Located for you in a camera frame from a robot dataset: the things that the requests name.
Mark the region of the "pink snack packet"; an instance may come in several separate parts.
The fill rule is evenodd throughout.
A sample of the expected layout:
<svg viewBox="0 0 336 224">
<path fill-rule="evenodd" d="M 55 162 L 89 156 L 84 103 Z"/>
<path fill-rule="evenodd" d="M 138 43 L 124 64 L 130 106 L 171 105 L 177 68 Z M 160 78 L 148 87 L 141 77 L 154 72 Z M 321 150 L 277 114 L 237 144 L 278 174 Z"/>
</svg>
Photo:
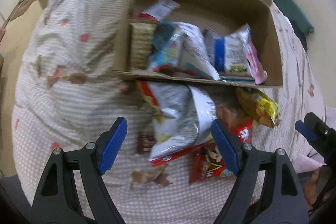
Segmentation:
<svg viewBox="0 0 336 224">
<path fill-rule="evenodd" d="M 251 76 L 255 80 L 255 84 L 263 84 L 267 80 L 268 74 L 258 59 L 257 51 L 254 44 L 252 43 L 251 35 L 249 35 L 248 40 L 245 43 L 245 55 L 249 63 Z"/>
</svg>

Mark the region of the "dark green pillow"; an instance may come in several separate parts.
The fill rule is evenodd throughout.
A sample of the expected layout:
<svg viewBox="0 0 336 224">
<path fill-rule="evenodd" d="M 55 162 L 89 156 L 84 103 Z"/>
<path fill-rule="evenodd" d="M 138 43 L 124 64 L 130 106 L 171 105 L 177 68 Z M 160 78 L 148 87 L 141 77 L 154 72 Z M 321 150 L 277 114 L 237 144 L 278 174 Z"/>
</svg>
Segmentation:
<svg viewBox="0 0 336 224">
<path fill-rule="evenodd" d="M 307 37 L 314 33 L 314 27 L 294 0 L 273 0 L 280 11 L 289 19 L 294 33 L 307 51 Z"/>
</svg>

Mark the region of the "red white popcorn snack bag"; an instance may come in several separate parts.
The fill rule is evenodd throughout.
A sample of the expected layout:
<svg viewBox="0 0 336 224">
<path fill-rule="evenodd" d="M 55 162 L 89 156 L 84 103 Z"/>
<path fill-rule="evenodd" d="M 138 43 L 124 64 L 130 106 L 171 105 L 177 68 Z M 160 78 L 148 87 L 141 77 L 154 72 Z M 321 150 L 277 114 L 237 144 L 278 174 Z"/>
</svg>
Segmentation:
<svg viewBox="0 0 336 224">
<path fill-rule="evenodd" d="M 210 142 L 211 124 L 217 118 L 215 103 L 200 88 L 138 81 L 143 99 L 153 109 L 155 145 L 151 166 L 160 166 L 188 155 Z"/>
</svg>

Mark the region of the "checkered strawberry bed quilt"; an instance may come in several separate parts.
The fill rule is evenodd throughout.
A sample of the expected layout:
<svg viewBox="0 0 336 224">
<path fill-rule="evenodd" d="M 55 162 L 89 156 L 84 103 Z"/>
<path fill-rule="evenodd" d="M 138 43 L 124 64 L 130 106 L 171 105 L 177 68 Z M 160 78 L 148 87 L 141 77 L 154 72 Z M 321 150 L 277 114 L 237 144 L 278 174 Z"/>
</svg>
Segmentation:
<svg viewBox="0 0 336 224">
<path fill-rule="evenodd" d="M 125 0 L 49 0 L 23 55 L 15 91 L 12 134 L 15 168 L 32 202 L 56 147 L 82 148 L 110 129 L 118 117 L 128 132 L 113 168 L 103 176 L 126 223 L 213 223 L 234 177 L 189 184 L 190 160 L 171 162 L 171 184 L 131 183 L 148 161 L 135 150 L 148 130 L 150 108 L 138 91 L 123 94 L 112 72 L 115 35 Z"/>
</svg>

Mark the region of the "light blue white snack bag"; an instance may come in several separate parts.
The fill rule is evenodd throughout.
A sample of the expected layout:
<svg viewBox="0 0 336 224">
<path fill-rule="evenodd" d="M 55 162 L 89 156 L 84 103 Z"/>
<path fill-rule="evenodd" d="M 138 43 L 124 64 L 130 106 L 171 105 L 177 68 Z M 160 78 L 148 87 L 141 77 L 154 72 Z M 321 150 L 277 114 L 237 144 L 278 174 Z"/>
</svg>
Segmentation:
<svg viewBox="0 0 336 224">
<path fill-rule="evenodd" d="M 204 36 L 196 25 L 184 22 L 162 22 L 157 25 L 151 43 L 153 54 L 147 70 L 183 72 L 207 80 L 220 80 L 210 63 Z"/>
</svg>

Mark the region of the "red cartoon snack bag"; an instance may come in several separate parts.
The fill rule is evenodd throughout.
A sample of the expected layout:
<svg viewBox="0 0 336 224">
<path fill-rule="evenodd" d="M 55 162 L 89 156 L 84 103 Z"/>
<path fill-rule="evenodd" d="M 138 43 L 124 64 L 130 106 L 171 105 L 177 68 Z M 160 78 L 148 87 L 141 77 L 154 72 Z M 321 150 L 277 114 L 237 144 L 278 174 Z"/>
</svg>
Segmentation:
<svg viewBox="0 0 336 224">
<path fill-rule="evenodd" d="M 235 134 L 241 143 L 252 143 L 253 119 L 229 129 Z M 218 147 L 212 141 L 204 147 L 198 149 L 193 157 L 193 170 L 189 176 L 189 184 L 205 181 L 211 178 L 230 177 L 234 174 L 226 167 Z"/>
</svg>

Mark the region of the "silver red snack bar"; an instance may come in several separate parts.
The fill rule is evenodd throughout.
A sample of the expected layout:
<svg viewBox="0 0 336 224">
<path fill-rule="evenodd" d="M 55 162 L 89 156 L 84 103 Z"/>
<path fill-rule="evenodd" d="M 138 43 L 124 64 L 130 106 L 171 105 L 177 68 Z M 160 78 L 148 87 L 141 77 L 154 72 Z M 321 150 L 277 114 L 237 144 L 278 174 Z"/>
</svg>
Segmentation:
<svg viewBox="0 0 336 224">
<path fill-rule="evenodd" d="M 179 9 L 180 6 L 181 5 L 179 3 L 172 0 L 157 0 L 155 3 L 139 13 L 136 18 L 161 22 L 174 10 Z"/>
</svg>

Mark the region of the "brown cardboard box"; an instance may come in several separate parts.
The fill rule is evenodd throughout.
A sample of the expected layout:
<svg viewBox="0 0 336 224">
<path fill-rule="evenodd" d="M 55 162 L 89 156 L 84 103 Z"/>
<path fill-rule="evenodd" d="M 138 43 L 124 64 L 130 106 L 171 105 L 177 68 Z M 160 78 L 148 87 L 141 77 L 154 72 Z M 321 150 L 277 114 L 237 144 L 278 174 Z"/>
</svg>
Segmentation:
<svg viewBox="0 0 336 224">
<path fill-rule="evenodd" d="M 171 77 L 161 73 L 130 66 L 131 28 L 135 17 L 156 0 L 126 0 L 121 16 L 120 29 L 116 35 L 113 70 L 126 81 L 174 81 L 213 85 L 205 79 Z M 268 74 L 266 88 L 282 85 L 282 61 L 280 43 L 271 13 L 272 0 L 173 0 L 180 8 L 173 11 L 168 20 L 194 24 L 201 29 L 210 28 L 218 34 L 228 35 L 244 24 L 252 30 L 252 42 L 256 47 L 261 64 Z"/>
</svg>

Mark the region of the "yellow snack bag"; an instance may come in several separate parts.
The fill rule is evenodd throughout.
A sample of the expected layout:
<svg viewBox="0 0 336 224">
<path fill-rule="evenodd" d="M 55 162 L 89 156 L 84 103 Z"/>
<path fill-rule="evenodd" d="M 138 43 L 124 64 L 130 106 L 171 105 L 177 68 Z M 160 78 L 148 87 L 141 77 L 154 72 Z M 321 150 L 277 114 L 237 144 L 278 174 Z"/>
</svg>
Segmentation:
<svg viewBox="0 0 336 224">
<path fill-rule="evenodd" d="M 268 128 L 276 126 L 279 109 L 278 103 L 258 89 L 236 88 L 238 101 L 245 112 L 257 123 Z"/>
</svg>

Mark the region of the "dark blue snack bag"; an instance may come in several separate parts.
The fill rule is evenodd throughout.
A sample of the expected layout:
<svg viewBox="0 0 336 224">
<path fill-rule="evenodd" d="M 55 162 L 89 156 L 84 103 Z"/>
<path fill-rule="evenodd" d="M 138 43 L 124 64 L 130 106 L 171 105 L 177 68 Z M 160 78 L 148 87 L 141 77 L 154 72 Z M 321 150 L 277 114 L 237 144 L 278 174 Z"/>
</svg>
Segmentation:
<svg viewBox="0 0 336 224">
<path fill-rule="evenodd" d="M 245 53 L 251 37 L 248 24 L 224 37 L 208 28 L 203 31 L 203 37 L 210 63 L 220 75 L 253 80 Z"/>
</svg>

